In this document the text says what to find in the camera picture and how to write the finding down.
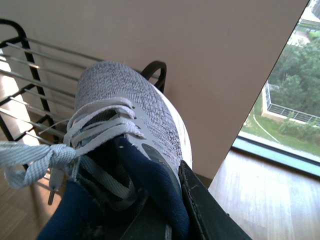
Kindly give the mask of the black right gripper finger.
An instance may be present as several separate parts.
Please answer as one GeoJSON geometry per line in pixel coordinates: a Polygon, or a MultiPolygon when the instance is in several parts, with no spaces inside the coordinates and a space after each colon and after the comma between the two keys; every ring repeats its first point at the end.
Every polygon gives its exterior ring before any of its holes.
{"type": "Polygon", "coordinates": [[[185,161],[178,176],[183,203],[190,220],[191,240],[250,240],[251,237],[226,213],[185,161]]]}

